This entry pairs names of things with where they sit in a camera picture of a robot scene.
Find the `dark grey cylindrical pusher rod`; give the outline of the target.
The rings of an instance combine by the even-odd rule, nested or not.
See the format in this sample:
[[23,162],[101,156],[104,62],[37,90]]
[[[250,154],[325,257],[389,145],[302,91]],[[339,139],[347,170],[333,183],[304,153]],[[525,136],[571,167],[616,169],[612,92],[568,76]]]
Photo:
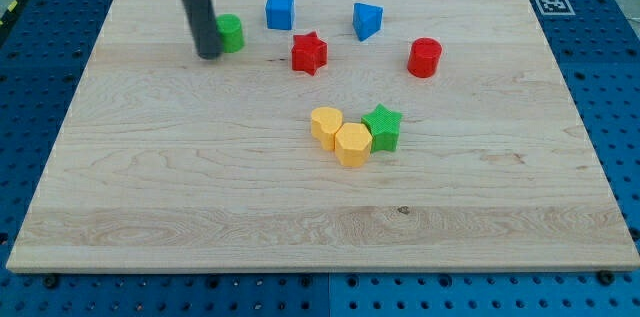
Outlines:
[[212,0],[182,0],[197,55],[214,60],[223,52]]

